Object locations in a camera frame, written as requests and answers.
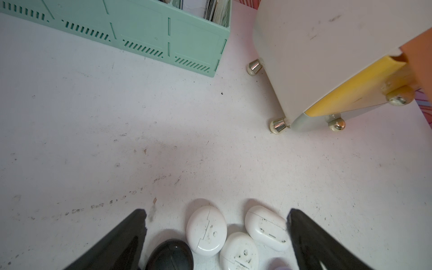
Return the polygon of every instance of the mint green plastic crate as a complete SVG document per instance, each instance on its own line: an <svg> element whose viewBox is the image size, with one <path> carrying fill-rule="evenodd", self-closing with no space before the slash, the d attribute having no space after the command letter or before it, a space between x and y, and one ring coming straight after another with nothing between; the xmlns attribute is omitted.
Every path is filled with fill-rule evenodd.
<svg viewBox="0 0 432 270"><path fill-rule="evenodd" d="M179 0L0 0L0 11L213 77L227 27L178 9Z"/></svg>

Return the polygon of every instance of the pink patterned fabric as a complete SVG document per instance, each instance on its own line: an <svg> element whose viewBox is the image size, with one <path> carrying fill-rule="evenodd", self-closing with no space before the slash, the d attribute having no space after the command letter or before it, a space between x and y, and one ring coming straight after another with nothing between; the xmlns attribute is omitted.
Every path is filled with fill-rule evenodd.
<svg viewBox="0 0 432 270"><path fill-rule="evenodd" d="M258 9L261 2L261 0L237 0L237 1L246 6L250 6L256 10Z"/></svg>
<svg viewBox="0 0 432 270"><path fill-rule="evenodd" d="M416 102L422 110L423 115L428 121L429 126L432 128L432 106L428 101L428 97L423 92L423 89L418 89L416 91Z"/></svg>

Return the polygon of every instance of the white floor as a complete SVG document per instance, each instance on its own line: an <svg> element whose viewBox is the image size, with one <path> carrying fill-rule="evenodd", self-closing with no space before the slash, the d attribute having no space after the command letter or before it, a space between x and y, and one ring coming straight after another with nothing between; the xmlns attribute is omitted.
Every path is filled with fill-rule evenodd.
<svg viewBox="0 0 432 270"><path fill-rule="evenodd" d="M245 71L255 12L233 3L215 78L0 14L0 268L63 269L136 208L143 266L210 203L229 232L255 204L295 207L377 270L432 269L432 130L417 105L271 134L279 103ZM261 269L298 268L292 249L258 247Z"/></svg>

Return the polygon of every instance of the orange object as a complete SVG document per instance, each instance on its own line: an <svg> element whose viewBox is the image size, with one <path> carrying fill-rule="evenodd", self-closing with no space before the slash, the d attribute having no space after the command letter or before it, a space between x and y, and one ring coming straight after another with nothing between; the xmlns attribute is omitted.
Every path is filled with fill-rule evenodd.
<svg viewBox="0 0 432 270"><path fill-rule="evenodd" d="M432 101L432 28L402 45L400 49L429 101Z"/></svg>

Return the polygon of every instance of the dirty earbud case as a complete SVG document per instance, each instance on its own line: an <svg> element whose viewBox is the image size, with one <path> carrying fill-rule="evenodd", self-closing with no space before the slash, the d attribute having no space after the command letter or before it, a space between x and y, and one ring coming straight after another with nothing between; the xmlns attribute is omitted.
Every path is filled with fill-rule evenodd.
<svg viewBox="0 0 432 270"><path fill-rule="evenodd" d="M186 226L186 239L191 250L211 257L217 254L226 240L226 221L215 207L203 206L196 210Z"/></svg>
<svg viewBox="0 0 432 270"><path fill-rule="evenodd" d="M257 245L243 232L232 233L220 252L219 263L222 270L257 270L259 266Z"/></svg>
<svg viewBox="0 0 432 270"><path fill-rule="evenodd" d="M286 220L263 206L254 206L248 210L245 227L255 241L276 251L285 251L291 244Z"/></svg>

